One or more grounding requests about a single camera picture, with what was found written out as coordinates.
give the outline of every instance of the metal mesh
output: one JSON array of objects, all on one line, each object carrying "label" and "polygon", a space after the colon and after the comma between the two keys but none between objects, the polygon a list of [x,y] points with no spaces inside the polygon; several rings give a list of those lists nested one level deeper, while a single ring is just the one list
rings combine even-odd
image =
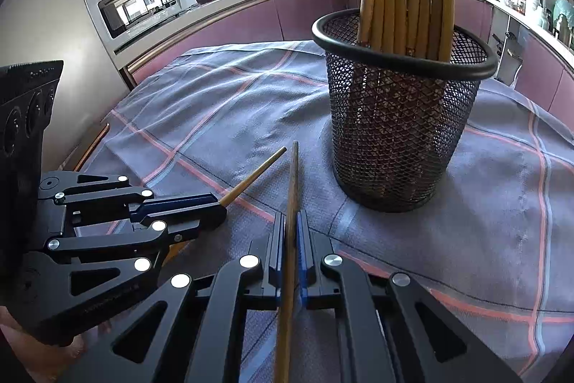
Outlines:
[{"label": "metal mesh", "polygon": [[[355,44],[359,16],[334,18],[323,33]],[[455,31],[451,62],[476,64],[487,52]],[[428,201],[470,114],[480,80],[421,78],[326,52],[335,176],[352,198],[380,211]]]}]

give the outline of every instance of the basket base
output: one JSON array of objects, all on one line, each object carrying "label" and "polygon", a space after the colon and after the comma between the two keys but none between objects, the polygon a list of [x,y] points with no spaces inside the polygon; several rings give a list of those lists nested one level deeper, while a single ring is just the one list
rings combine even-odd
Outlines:
[{"label": "basket base", "polygon": [[349,198],[355,200],[357,203],[366,206],[367,208],[374,209],[375,211],[381,211],[383,213],[404,213],[406,211],[412,211],[413,209],[420,208],[425,203],[427,203],[435,194],[433,192],[427,198],[418,202],[408,202],[405,200],[382,200],[380,198],[370,197],[365,195],[355,189],[352,189],[347,184],[341,181],[339,175],[337,174],[337,169],[335,164],[331,162],[331,167],[333,169],[333,174],[337,183],[341,187],[342,191],[345,192]]}]

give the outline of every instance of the black wire mesh cup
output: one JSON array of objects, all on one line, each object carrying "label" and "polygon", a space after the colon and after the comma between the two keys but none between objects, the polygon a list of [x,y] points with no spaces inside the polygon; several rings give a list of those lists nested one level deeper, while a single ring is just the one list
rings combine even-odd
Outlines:
[{"label": "black wire mesh cup", "polygon": [[455,27],[448,63],[358,46],[358,25],[359,9],[350,9],[312,29],[326,52],[335,177],[369,208],[408,211],[434,195],[497,61],[463,28]]}]

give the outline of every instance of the basket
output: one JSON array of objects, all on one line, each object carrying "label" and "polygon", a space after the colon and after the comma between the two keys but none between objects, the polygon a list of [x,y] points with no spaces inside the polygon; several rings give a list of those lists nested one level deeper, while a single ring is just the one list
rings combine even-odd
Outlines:
[{"label": "basket", "polygon": [[359,9],[350,9],[312,28],[326,51],[335,177],[369,208],[408,211],[434,195],[497,61],[463,28],[455,27],[447,63],[357,46],[358,25]]}]

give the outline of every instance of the countertop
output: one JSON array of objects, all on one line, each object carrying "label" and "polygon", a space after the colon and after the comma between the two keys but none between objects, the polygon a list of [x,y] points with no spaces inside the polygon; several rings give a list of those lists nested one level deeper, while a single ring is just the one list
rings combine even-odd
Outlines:
[{"label": "countertop", "polygon": [[151,50],[157,44],[177,34],[177,32],[193,25],[203,23],[203,21],[212,18],[220,12],[233,9],[235,6],[248,3],[249,1],[254,0],[215,0],[210,3],[194,7],[191,10],[180,14],[179,17],[170,20],[159,28],[156,28],[142,36],[119,54],[115,55],[112,52],[112,61],[118,69],[121,69],[122,67],[132,63],[141,55],[145,54],[145,52]]},{"label": "countertop", "polygon": [[566,47],[562,41],[558,41],[555,37],[553,37],[549,31],[546,31],[542,27],[538,26],[536,23],[533,23],[530,19],[527,19],[523,14],[511,9],[507,5],[497,1],[497,0],[482,0],[484,2],[488,2],[492,4],[497,9],[500,9],[503,12],[506,12],[509,16],[515,19],[517,22],[524,25],[530,31],[532,31],[540,40],[542,40],[558,57],[560,57],[565,63],[567,63],[571,71],[574,71],[574,54],[572,51]]}]

